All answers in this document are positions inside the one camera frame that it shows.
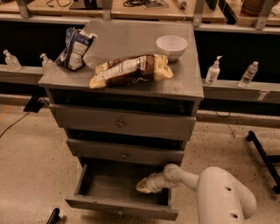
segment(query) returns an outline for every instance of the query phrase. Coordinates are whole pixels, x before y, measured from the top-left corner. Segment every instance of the floor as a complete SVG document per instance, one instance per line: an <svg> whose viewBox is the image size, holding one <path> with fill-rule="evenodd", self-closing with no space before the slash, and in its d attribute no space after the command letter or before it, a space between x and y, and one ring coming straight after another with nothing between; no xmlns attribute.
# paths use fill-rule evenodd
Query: floor
<svg viewBox="0 0 280 224"><path fill-rule="evenodd" d="M0 135L26 114L28 100L0 95ZM280 155L279 127L279 117L199 111L182 168L196 174L208 166L227 170L256 197L257 212L245 223L278 223L280 195L272 191L275 182L246 136L253 130L269 154ZM30 112L0 137L0 223L47 223L55 207L60 209L58 223L198 223L196 193L186 187L174 190L176 221L71 208L64 198L74 193L81 166L65 140L47 105L38 113Z"/></svg>

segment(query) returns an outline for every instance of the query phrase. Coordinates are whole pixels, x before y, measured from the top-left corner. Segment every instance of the white bowl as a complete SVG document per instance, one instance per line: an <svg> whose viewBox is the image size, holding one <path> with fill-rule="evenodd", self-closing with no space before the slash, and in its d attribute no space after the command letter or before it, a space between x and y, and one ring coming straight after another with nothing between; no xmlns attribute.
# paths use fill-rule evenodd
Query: white bowl
<svg viewBox="0 0 280 224"><path fill-rule="evenodd" d="M167 56L169 61L177 60L187 48L187 41L178 36L163 36L157 39L157 53Z"/></svg>

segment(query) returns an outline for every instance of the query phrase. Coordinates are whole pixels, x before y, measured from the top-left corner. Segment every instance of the bottle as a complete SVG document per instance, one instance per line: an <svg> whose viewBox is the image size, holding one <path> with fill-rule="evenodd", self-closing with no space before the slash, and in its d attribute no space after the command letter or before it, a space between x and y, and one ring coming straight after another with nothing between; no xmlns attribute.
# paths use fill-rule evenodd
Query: bottle
<svg viewBox="0 0 280 224"><path fill-rule="evenodd" d="M7 63L8 70L19 70L21 65L16 56L11 55L8 50L4 50L3 54L6 55L5 61Z"/></svg>
<svg viewBox="0 0 280 224"><path fill-rule="evenodd" d="M248 84L253 80L257 69L258 69L258 62L254 61L253 64L249 65L244 73L244 75L242 76L238 86L241 88L245 88L248 86Z"/></svg>
<svg viewBox="0 0 280 224"><path fill-rule="evenodd" d="M218 56L217 60L213 63L213 65L209 67L206 78L205 78L205 83L213 85L217 81L218 75L220 73L219 59L221 57L222 56Z"/></svg>
<svg viewBox="0 0 280 224"><path fill-rule="evenodd" d="M45 73L50 67L53 66L53 61L51 59L48 59L44 52L40 55L40 58L43 59L42 67L43 67L43 72Z"/></svg>

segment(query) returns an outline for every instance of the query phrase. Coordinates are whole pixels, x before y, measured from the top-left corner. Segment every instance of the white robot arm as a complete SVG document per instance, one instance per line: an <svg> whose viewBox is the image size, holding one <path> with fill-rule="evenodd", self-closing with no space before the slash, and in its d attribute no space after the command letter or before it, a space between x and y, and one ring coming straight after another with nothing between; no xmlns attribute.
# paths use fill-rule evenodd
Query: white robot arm
<svg viewBox="0 0 280 224"><path fill-rule="evenodd" d="M163 172L152 173L136 186L141 193L188 186L197 193L199 224L242 224L256 212L254 194L229 172L206 168L199 176L168 164Z"/></svg>

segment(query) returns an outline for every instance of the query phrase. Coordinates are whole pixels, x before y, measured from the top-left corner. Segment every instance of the soap dispenser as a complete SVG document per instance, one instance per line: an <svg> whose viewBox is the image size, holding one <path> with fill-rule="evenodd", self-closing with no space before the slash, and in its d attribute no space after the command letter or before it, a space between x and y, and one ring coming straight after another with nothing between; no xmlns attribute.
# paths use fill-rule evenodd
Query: soap dispenser
<svg viewBox="0 0 280 224"><path fill-rule="evenodd" d="M45 73L47 69L53 66L53 61L51 59L48 59L44 52L40 55L40 58L43 59L42 67L43 67L43 72Z"/></svg>
<svg viewBox="0 0 280 224"><path fill-rule="evenodd" d="M5 61L7 63L8 70L19 70L21 65L16 56L11 55L8 50L4 50L3 54L6 55Z"/></svg>
<svg viewBox="0 0 280 224"><path fill-rule="evenodd" d="M213 85L217 81L218 75L220 73L219 59L221 57L222 56L218 56L217 60L213 63L213 65L209 67L206 78L205 78L205 83Z"/></svg>

